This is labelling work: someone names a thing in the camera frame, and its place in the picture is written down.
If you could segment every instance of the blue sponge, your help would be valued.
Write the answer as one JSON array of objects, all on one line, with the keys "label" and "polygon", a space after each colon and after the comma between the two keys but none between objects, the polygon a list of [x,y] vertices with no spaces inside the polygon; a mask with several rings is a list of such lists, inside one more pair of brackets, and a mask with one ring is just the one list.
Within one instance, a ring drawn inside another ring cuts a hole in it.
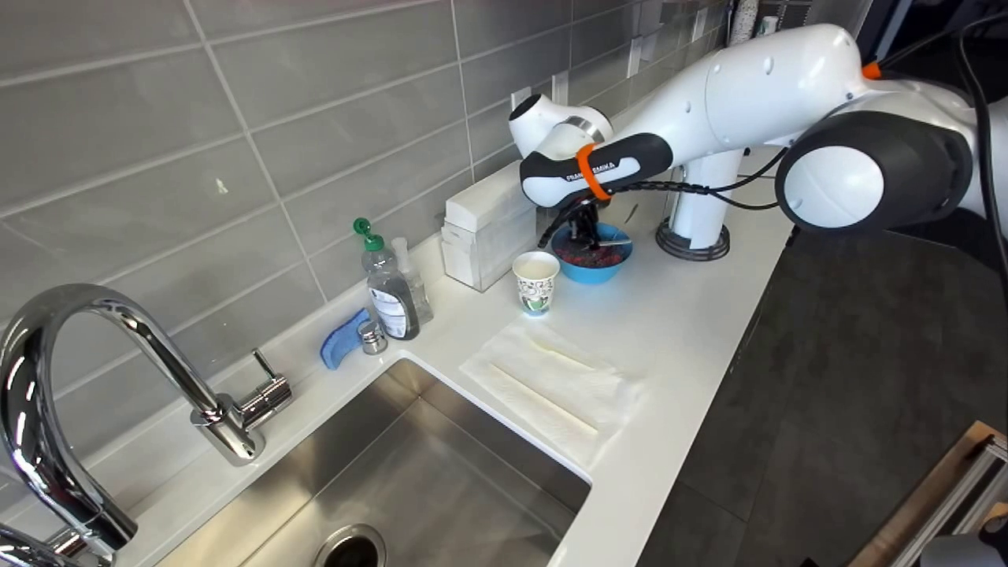
[{"label": "blue sponge", "polygon": [[326,362],[326,368],[338,368],[360,345],[355,332],[370,317],[372,317],[370,310],[360,310],[320,339],[319,360]]}]

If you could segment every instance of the dish soap bottle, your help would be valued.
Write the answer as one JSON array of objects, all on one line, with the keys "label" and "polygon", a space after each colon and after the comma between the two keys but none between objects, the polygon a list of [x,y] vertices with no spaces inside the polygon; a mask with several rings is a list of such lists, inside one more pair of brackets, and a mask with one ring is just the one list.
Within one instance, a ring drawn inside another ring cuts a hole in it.
[{"label": "dish soap bottle", "polygon": [[413,272],[413,258],[410,258],[405,238],[402,237],[391,238],[391,250],[396,253],[399,273],[410,283],[417,317],[418,317],[418,325],[430,325],[434,317],[434,310],[431,310],[431,300],[430,300],[430,286],[423,283],[423,273]]},{"label": "dish soap bottle", "polygon": [[385,250],[385,238],[372,234],[366,218],[353,221],[353,234],[361,243],[361,269],[372,286],[372,305],[395,339],[413,339],[418,333],[418,314],[396,256]]}]

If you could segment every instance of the white box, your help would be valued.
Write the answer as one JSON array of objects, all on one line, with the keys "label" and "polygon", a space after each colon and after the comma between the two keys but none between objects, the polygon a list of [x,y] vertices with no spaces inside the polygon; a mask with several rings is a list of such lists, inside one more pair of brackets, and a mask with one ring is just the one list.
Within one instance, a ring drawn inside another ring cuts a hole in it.
[{"label": "white box", "polygon": [[488,289],[510,258],[536,244],[536,205],[524,194],[518,164],[473,184],[445,205],[445,273]]}]

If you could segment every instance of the sink basin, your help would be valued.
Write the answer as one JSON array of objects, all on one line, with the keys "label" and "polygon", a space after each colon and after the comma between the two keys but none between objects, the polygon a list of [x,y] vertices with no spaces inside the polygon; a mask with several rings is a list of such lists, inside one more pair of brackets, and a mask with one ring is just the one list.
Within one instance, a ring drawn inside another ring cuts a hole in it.
[{"label": "sink basin", "polygon": [[164,565],[548,565],[587,495],[579,477],[402,360]]}]

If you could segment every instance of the sink drain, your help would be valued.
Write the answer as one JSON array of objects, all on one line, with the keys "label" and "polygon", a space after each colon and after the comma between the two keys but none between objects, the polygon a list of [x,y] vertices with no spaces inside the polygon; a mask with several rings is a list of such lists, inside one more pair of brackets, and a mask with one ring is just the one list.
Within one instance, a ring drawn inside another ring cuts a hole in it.
[{"label": "sink drain", "polygon": [[372,525],[345,525],[326,540],[316,567],[385,567],[385,542]]}]

